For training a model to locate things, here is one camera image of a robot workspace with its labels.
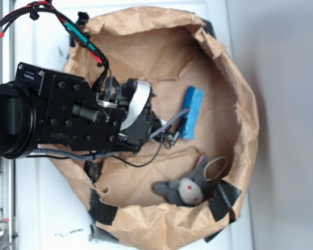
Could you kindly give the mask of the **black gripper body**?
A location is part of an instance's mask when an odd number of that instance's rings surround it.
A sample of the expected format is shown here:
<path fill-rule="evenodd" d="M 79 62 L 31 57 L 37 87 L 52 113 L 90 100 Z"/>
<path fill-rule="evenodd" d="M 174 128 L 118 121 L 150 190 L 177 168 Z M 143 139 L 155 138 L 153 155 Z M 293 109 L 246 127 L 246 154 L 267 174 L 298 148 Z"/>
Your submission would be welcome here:
<path fill-rule="evenodd" d="M 137 153 L 161 127 L 149 82 L 114 78 L 94 93 L 84 78 L 20 63 L 17 85 L 31 113 L 28 145 L 61 144 L 72 151 Z"/>

